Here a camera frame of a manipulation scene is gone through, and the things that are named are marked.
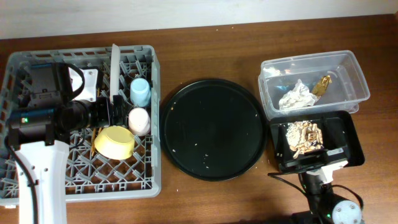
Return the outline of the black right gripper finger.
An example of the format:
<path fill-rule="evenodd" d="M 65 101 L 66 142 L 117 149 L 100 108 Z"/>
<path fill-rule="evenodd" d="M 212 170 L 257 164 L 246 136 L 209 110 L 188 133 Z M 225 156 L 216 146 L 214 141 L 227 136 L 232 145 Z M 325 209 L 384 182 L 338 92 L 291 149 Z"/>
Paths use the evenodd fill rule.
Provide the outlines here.
<path fill-rule="evenodd" d="M 322 135 L 323 135 L 323 145 L 324 148 L 327 150 L 332 150 L 335 148 L 335 144 L 333 142 L 332 136 L 330 135 L 329 129 L 328 129 L 328 123 L 325 117 L 321 117 L 321 124 L 322 124 Z"/>
<path fill-rule="evenodd" d="M 275 146 L 275 155 L 279 159 L 291 159 L 293 151 L 290 149 L 289 142 L 287 140 L 287 124 L 276 124 L 274 126 L 273 140 Z"/>

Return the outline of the wooden chopstick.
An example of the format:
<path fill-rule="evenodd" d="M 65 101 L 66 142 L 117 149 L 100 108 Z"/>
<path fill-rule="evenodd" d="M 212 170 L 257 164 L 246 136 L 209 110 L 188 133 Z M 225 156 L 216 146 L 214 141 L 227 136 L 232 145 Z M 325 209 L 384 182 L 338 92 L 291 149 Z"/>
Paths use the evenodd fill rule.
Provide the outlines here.
<path fill-rule="evenodd" d="M 90 149 L 90 155 L 91 155 L 91 157 L 92 157 L 92 156 L 94 155 L 94 153 L 95 153 L 95 138 L 96 138 L 96 133 L 97 133 L 97 129 L 94 128 L 94 129 L 93 129 L 92 136 L 91 136 L 91 149 Z"/>
<path fill-rule="evenodd" d="M 100 88 L 97 90 L 97 99 L 100 97 Z M 101 132 L 102 128 L 98 128 L 97 135 Z"/>

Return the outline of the yellow bowl with food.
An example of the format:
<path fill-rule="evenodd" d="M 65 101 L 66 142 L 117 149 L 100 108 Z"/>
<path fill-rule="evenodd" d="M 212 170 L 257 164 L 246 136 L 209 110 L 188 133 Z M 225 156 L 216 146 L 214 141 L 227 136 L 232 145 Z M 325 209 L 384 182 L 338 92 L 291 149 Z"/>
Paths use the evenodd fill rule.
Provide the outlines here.
<path fill-rule="evenodd" d="M 104 128 L 95 139 L 95 148 L 103 156 L 114 160 L 125 160 L 132 156 L 134 135 L 122 126 Z"/>

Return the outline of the pink plastic cup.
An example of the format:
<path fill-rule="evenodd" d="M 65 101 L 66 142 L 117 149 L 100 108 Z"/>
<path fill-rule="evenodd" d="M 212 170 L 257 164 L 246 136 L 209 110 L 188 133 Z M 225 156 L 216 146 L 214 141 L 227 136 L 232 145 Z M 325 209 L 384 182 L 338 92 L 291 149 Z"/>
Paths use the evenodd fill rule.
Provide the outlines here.
<path fill-rule="evenodd" d="M 129 130 L 135 136 L 145 136 L 150 132 L 150 116 L 144 108 L 134 108 L 128 115 Z"/>

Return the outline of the light blue plastic cup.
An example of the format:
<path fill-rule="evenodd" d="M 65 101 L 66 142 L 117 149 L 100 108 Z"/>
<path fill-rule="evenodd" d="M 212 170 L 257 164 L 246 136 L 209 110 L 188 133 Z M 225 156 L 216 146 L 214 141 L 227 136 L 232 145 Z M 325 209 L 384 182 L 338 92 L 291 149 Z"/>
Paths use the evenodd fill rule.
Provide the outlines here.
<path fill-rule="evenodd" d="M 150 85 L 144 78 L 135 78 L 130 84 L 131 102 L 138 107 L 146 107 L 150 103 Z"/>

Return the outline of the gold foil wrapper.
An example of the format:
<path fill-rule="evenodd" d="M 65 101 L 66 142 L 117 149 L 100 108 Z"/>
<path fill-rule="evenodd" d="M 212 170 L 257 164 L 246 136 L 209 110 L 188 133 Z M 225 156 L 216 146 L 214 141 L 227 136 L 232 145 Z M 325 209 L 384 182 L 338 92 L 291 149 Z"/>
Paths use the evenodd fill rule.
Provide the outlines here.
<path fill-rule="evenodd" d="M 329 86 L 329 84 L 332 83 L 331 77 L 329 75 L 326 75 L 322 77 L 319 82 L 313 87 L 312 89 L 312 94 L 321 97 L 326 93 L 326 90 Z"/>

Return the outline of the white napkin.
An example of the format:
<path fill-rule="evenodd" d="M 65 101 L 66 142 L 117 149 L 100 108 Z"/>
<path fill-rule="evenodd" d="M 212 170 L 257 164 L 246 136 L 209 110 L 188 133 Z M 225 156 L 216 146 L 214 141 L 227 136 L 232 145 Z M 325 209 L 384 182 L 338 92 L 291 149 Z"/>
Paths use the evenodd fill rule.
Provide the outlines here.
<path fill-rule="evenodd" d="M 289 110 L 313 106 L 318 100 L 319 97 L 311 93 L 308 86 L 298 79 L 295 87 L 279 100 L 279 109 Z"/>

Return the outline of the pale grey round plate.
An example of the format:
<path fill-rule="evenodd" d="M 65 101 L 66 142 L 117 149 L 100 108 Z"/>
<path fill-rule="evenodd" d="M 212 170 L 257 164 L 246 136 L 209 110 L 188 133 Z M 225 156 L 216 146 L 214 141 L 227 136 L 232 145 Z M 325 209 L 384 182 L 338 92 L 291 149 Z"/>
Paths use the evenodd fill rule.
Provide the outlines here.
<path fill-rule="evenodd" d="M 121 51 L 116 44 L 112 45 L 111 51 L 111 67 L 110 67 L 110 86 L 109 86 L 109 99 L 113 102 L 113 98 L 119 95 L 119 73 L 120 73 L 120 56 Z"/>

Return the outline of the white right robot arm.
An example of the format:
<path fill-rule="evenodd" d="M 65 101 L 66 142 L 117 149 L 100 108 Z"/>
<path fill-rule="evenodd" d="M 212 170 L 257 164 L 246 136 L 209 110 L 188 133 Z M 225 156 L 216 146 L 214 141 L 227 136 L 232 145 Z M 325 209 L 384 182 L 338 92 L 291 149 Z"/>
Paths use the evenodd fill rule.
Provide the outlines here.
<path fill-rule="evenodd" d="M 335 111 L 270 121 L 278 172 L 269 177 L 283 181 L 296 174 L 297 190 L 309 209 L 294 213 L 287 223 L 363 223 L 363 199 L 352 201 L 334 192 L 333 173 L 364 164 L 353 120 L 349 113 Z"/>

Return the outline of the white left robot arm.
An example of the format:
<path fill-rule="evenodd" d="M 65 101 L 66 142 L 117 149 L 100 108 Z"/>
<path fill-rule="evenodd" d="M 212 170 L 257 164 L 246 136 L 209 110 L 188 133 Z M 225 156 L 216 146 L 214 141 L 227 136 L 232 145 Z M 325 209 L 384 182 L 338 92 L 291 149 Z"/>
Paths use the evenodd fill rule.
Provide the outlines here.
<path fill-rule="evenodd" d="M 14 158 L 19 184 L 19 223 L 66 223 L 66 168 L 72 131 L 101 128 L 95 147 L 126 158 L 136 136 L 124 127 L 125 104 L 115 96 L 79 99 L 85 73 L 69 63 L 30 68 L 31 106 L 11 112 L 4 146 Z"/>

